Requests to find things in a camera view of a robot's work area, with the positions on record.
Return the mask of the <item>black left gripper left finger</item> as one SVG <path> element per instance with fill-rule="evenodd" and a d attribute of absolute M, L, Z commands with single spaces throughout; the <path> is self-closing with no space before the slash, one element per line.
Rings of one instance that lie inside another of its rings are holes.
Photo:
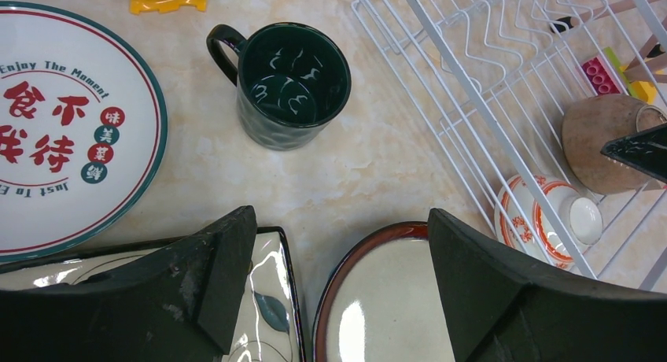
<path fill-rule="evenodd" d="M 219 361 L 232 349 L 256 240 L 241 206 L 75 284 L 1 292 L 4 361 Z"/>

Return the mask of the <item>red-rimmed cream round plate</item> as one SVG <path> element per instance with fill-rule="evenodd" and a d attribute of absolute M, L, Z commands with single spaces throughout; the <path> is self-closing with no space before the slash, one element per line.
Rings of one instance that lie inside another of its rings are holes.
<path fill-rule="evenodd" d="M 427 225 L 389 225 L 360 240 L 319 301 L 314 361 L 453 361 Z"/>

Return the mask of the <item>brown speckled ceramic bowl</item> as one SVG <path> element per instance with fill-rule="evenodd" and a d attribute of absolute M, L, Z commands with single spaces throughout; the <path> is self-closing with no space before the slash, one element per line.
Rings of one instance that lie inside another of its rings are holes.
<path fill-rule="evenodd" d="M 601 154 L 604 145 L 666 122 L 665 111 L 627 94 L 604 94 L 572 103 L 565 111 L 561 142 L 569 167 L 589 190 L 602 195 L 665 184 Z"/>

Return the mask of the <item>dark green ceramic mug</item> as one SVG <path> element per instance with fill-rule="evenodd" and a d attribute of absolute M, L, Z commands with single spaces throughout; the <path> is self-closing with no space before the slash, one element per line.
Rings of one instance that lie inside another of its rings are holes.
<path fill-rule="evenodd" d="M 269 24 L 248 38 L 219 24 L 208 33 L 206 46 L 237 88 L 245 133 L 270 150 L 309 143 L 343 110 L 352 91 L 341 49 L 306 24 Z"/>

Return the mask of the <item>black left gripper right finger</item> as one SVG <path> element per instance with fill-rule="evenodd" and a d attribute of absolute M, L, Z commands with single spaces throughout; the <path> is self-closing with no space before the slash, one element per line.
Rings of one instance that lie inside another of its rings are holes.
<path fill-rule="evenodd" d="M 457 361 L 663 361 L 666 296 L 575 275 L 431 209 L 428 243 Z"/>

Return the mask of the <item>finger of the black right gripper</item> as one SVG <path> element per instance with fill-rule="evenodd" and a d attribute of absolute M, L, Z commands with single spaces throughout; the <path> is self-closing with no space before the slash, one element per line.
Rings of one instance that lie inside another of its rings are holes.
<path fill-rule="evenodd" d="M 666 124 L 611 140 L 600 153 L 666 183 Z"/>

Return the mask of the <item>orange patterned white bowl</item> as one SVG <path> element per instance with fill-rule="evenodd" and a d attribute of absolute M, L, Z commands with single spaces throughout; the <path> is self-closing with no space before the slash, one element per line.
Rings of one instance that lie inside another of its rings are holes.
<path fill-rule="evenodd" d="M 593 200 L 556 177 L 537 174 L 534 179 L 579 252 L 600 240 L 603 216 Z M 563 270 L 573 266 L 565 235 L 556 231 L 520 175 L 500 188 L 493 217 L 496 237 L 504 245 Z"/>

